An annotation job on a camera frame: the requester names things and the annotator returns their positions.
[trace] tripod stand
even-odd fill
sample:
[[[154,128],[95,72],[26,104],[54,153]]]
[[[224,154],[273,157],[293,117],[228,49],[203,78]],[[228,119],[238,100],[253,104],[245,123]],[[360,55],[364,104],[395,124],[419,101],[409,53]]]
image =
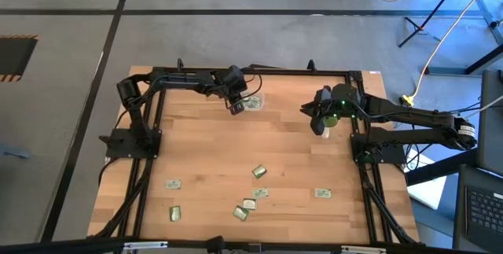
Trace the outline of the tripod stand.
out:
[[[421,26],[419,26],[416,23],[414,23],[414,21],[412,21],[410,18],[405,17],[405,19],[407,20],[407,22],[411,23],[414,26],[414,32],[412,34],[410,34],[409,37],[407,37],[402,43],[400,43],[398,45],[398,47],[402,47],[403,45],[405,45],[415,35],[428,35],[428,36],[432,37],[433,39],[435,39],[437,42],[440,42],[439,38],[437,38],[434,35],[428,33],[427,31],[425,31],[424,30],[424,26],[426,26],[426,23],[435,15],[435,13],[437,12],[437,10],[439,10],[440,6],[444,2],[445,2],[445,0],[441,0],[439,2],[439,4],[435,7],[435,9],[433,9],[433,11],[430,13],[430,15],[428,15],[428,18],[426,18],[426,20],[423,22],[423,24]]]

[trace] keyboard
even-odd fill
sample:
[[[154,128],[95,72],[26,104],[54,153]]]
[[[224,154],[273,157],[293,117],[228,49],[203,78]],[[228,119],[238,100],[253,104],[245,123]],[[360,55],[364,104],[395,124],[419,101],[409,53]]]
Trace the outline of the keyboard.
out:
[[[465,203],[468,239],[494,251],[503,240],[503,195],[468,186]]]

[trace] black cable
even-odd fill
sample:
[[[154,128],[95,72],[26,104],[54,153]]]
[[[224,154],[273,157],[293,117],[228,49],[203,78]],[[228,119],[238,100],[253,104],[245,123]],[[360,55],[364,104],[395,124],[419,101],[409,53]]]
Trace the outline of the black cable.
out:
[[[133,190],[127,197],[124,198],[124,202],[119,207],[119,210],[117,210],[114,216],[107,222],[103,230],[94,235],[95,237],[110,237],[113,234],[113,231],[119,225],[119,221],[126,215],[125,210],[130,209],[130,206],[134,203],[138,194],[145,188],[147,178],[149,176],[149,169],[144,168],[140,178],[134,185]]]
[[[101,177],[103,176],[103,172],[105,172],[105,169],[107,169],[107,167],[110,165],[110,164],[113,164],[116,160],[118,160],[119,158],[112,158],[110,159],[110,161],[104,165],[102,168],[101,168],[101,171],[100,171],[100,175],[98,176],[97,178],[97,185],[99,186],[101,184]]]
[[[245,81],[245,82],[246,82],[246,83],[250,83],[250,82],[251,82],[251,81],[253,81],[253,80],[255,80],[255,74],[253,75],[253,77],[252,77],[250,80]]]
[[[357,104],[356,102],[352,101],[352,100],[346,100],[346,101],[349,101],[351,104],[353,104],[360,112],[362,112],[362,114],[367,118],[367,119],[376,119],[376,118],[380,118],[380,117],[386,117],[386,116],[396,116],[396,115],[401,115],[401,114],[409,114],[409,115],[415,115],[415,116],[426,116],[426,117],[451,117],[452,115],[448,112],[442,112],[442,113],[439,113],[439,114],[435,114],[435,115],[431,115],[431,114],[427,114],[427,113],[422,113],[422,112],[412,112],[412,111],[408,111],[408,112],[389,112],[389,113],[384,113],[382,115],[375,115],[375,116],[370,116],[364,109],[362,109],[362,107]]]
[[[367,143],[369,142],[369,138],[370,138],[370,121],[365,121],[365,132],[366,132],[366,135],[365,135],[365,144],[363,144],[363,147],[366,147],[367,146]],[[358,159],[361,154],[365,151],[365,149],[362,149],[360,151],[360,153],[358,153],[358,155],[356,155],[355,159]],[[365,163],[362,163],[362,165],[354,162],[356,164],[356,166],[358,167],[358,169],[360,169],[361,171],[364,171],[364,172],[367,172],[367,171],[371,171],[372,169],[374,169],[375,167],[375,163],[371,163],[370,164],[370,168],[361,168],[361,167],[365,167]]]
[[[126,112],[128,112],[128,111],[129,111],[129,109],[126,109],[126,110],[124,110],[124,111],[120,114],[119,118],[117,119],[116,125],[114,125],[113,129],[116,129],[116,128],[119,126],[120,120],[123,118],[123,116],[124,116],[124,115],[126,114]]]
[[[416,127],[413,124],[411,124],[411,126],[412,126],[412,130],[416,130]],[[411,150],[412,150],[412,144],[408,144],[407,145],[407,149],[406,149],[406,157],[409,156],[409,153],[410,153]],[[408,160],[406,162],[407,168],[409,168],[409,164],[412,163],[412,161],[413,160]]]
[[[482,107],[479,107],[479,108],[472,108],[472,109],[460,109],[456,112],[469,112],[469,111],[473,111],[473,110],[477,110],[477,109],[481,109]],[[492,105],[490,106],[488,109],[495,109],[495,108],[503,108],[503,105]]]
[[[430,148],[431,145],[433,145],[433,144],[428,144],[420,152],[417,152],[417,155],[414,158],[411,159],[411,161],[412,161],[412,160],[416,159],[416,157],[417,157],[417,165],[416,165],[416,167],[413,170],[417,169],[417,167],[419,166],[419,155],[421,155],[424,151],[426,151],[426,149]]]
[[[479,101],[479,102],[476,102],[475,104],[470,105],[470,106],[468,106],[468,107],[466,107],[466,108],[464,108],[464,109],[455,109],[455,110],[449,111],[448,113],[455,113],[455,112],[459,112],[459,111],[461,111],[461,110],[470,109],[470,108],[472,108],[472,107],[474,107],[474,106],[476,106],[476,105],[478,105],[478,104],[480,104],[480,101]]]
[[[256,70],[255,68],[252,68],[252,69],[253,69],[253,70],[256,72],[256,74],[259,76],[259,79],[260,79],[259,88],[257,88],[257,90],[255,90],[253,93],[248,94],[248,95],[246,95],[246,96],[242,97],[243,99],[245,99],[245,98],[249,98],[249,97],[253,96],[254,94],[257,94],[257,93],[260,91],[260,89],[262,89],[262,83],[263,83],[263,81],[262,81],[262,74],[260,74],[260,71],[259,71],[259,70]]]
[[[416,130],[416,126],[414,124],[412,124],[411,126],[412,126],[412,130],[415,131]],[[414,146],[416,147],[416,151],[417,151],[417,162],[416,162],[416,167],[414,168],[414,169],[416,169],[419,166],[419,158],[420,158],[419,155],[420,155],[420,152],[419,152],[419,147],[417,146],[416,143],[414,143]]]
[[[404,175],[403,177],[406,179],[406,185],[409,185],[409,180],[407,179],[407,174],[403,171],[402,165],[401,164],[394,164],[396,168]]]

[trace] wooden tabletop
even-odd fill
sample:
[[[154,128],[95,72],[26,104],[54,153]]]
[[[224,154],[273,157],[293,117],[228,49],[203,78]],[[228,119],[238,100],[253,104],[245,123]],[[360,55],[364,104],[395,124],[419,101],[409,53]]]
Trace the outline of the wooden tabletop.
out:
[[[135,66],[130,73],[151,69]],[[363,77],[365,92],[386,97],[379,72],[363,72]],[[226,241],[369,243],[362,188],[351,155],[350,120],[341,119],[323,139],[313,134],[310,118],[299,111],[316,90],[343,82],[338,77],[264,75],[265,105],[237,116],[231,116],[217,97],[169,90],[141,237],[205,241],[222,235]],[[248,87],[254,90],[258,84],[255,78]],[[128,123],[124,117],[120,127]],[[392,129],[390,123],[381,126]],[[259,164],[267,173],[256,179],[252,170]],[[122,204],[130,166],[131,160],[120,159],[104,173],[89,234],[101,230]],[[387,164],[380,165],[380,172],[387,206],[407,234],[418,240],[403,174]],[[182,188],[167,190],[168,179],[181,179]],[[269,189],[269,197],[258,199],[257,210],[250,211],[246,221],[234,217],[236,205],[261,187]],[[331,189],[332,198],[314,197],[314,188]],[[181,207],[182,219],[171,222],[169,207],[175,205]],[[374,217],[383,240],[375,206]]]

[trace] concrete floor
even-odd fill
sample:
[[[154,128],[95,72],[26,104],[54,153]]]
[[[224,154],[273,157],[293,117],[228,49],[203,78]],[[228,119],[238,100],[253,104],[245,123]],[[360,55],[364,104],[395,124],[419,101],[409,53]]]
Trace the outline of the concrete floor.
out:
[[[118,0],[0,0],[0,8],[114,9]],[[438,0],[127,0],[127,9],[432,9]],[[494,9],[501,0],[490,0]],[[468,0],[448,0],[461,10]],[[43,227],[61,164],[98,63],[111,16],[0,16],[2,34],[38,34],[40,42],[19,83],[0,83],[0,142],[30,149],[22,161],[0,160],[0,245],[33,242]],[[420,22],[423,17],[414,17]],[[428,30],[442,36],[453,17],[435,18]],[[381,71],[388,97],[414,89],[420,69],[435,48],[417,36],[396,45],[412,28],[402,17],[149,16],[123,17],[101,83],[55,239],[85,237],[97,192],[105,146],[97,136],[115,123],[115,83],[131,65],[246,66],[250,63],[305,68]],[[486,22],[463,19],[431,65],[467,66],[496,46]],[[480,79],[427,76],[418,108],[451,110],[477,102]],[[432,159],[452,154],[442,147]]]

